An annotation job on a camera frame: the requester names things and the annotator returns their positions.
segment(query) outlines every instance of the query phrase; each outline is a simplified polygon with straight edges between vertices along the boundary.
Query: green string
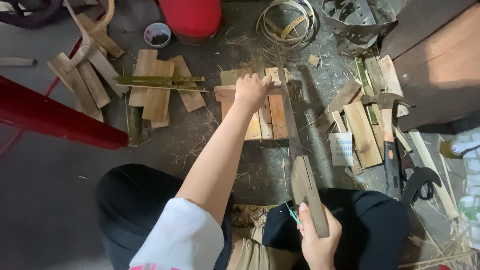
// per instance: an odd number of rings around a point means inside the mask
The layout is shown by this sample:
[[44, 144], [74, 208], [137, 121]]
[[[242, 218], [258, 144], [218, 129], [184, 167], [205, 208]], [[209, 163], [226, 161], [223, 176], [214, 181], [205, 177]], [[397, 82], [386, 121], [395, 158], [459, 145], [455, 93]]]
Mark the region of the green string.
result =
[[290, 211], [290, 216], [293, 217], [293, 219], [300, 225], [302, 225], [301, 221], [299, 219], [297, 219], [297, 216], [295, 215], [295, 213], [292, 211], [292, 209], [290, 209], [290, 207], [288, 206], [287, 203], [285, 203], [287, 205], [287, 208], [288, 210]]

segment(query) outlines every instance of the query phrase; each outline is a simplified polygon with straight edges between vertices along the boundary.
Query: nail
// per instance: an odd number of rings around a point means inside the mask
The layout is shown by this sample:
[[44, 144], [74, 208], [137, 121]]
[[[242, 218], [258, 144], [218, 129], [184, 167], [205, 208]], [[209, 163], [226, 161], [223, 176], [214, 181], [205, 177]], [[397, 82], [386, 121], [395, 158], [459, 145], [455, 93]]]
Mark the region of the nail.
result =
[[300, 207], [299, 207], [299, 211], [303, 212], [303, 211], [306, 211], [306, 210], [308, 210], [307, 204], [306, 203], [301, 203]]

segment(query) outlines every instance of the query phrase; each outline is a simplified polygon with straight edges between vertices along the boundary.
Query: white bowl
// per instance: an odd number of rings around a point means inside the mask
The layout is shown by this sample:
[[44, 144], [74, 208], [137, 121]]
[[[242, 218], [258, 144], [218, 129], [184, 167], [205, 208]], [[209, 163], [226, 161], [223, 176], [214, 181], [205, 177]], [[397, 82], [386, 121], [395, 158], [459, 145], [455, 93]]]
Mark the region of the white bowl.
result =
[[[162, 34], [167, 35], [168, 40], [163, 44], [153, 45], [152, 39]], [[163, 48], [170, 43], [170, 40], [172, 39], [172, 32], [170, 31], [170, 28], [167, 25], [161, 24], [161, 23], [155, 23], [148, 26], [145, 29], [144, 38], [145, 38], [145, 41], [153, 48]]]

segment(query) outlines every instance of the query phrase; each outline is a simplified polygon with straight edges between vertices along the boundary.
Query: hand saw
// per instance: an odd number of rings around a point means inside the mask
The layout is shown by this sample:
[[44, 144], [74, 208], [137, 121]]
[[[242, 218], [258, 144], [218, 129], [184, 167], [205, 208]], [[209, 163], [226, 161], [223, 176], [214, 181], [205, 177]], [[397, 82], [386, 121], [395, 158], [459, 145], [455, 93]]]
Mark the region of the hand saw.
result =
[[110, 23], [110, 21], [113, 18], [113, 13], [115, 12], [115, 0], [108, 0], [108, 8], [107, 12], [103, 16], [103, 20], [98, 23], [94, 29], [92, 29], [90, 32], [87, 32], [87, 30], [84, 28], [84, 26], [80, 23], [80, 21], [77, 19], [77, 16], [73, 12], [73, 9], [68, 3], [68, 0], [65, 0], [65, 6], [67, 7], [68, 11], [70, 12], [70, 15], [72, 15], [73, 20], [77, 24], [77, 26], [80, 28], [80, 32], [82, 32], [82, 44], [80, 48], [78, 49], [77, 53], [72, 57], [68, 65], [63, 67], [63, 72], [68, 73], [72, 69], [74, 69], [88, 54], [92, 47], [92, 38], [90, 37], [91, 34], [94, 34], [105, 27]]
[[325, 218], [322, 202], [320, 201], [320, 196], [318, 195], [317, 185], [313, 178], [312, 167], [308, 160], [308, 156], [303, 154], [297, 124], [295, 123], [295, 117], [293, 115], [292, 103], [288, 93], [287, 79], [285, 77], [285, 71], [280, 57], [280, 48], [276, 41], [275, 46], [278, 77], [281, 83], [283, 107], [285, 110], [285, 120], [287, 122], [288, 143], [293, 162], [291, 177], [293, 201], [295, 202], [295, 208], [297, 211], [300, 203], [304, 202], [308, 205], [310, 212], [312, 213], [313, 223], [315, 223], [318, 237], [326, 238], [330, 236], [328, 224]]

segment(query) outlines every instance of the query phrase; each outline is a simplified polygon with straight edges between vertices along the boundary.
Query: hand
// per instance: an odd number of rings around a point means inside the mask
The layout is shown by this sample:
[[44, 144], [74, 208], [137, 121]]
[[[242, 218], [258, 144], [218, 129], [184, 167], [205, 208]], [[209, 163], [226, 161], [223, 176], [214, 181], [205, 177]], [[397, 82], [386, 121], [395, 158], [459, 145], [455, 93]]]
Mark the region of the hand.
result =
[[301, 249], [311, 270], [335, 270], [334, 255], [342, 235], [342, 225], [325, 205], [322, 204], [322, 207], [330, 229], [330, 237], [319, 239], [310, 209], [305, 203], [300, 204], [302, 225], [297, 223], [297, 228], [303, 236]]
[[235, 103], [241, 104], [252, 114], [257, 112], [265, 103], [267, 89], [272, 82], [272, 76], [267, 75], [260, 80], [258, 74], [246, 74], [244, 78], [237, 80]]

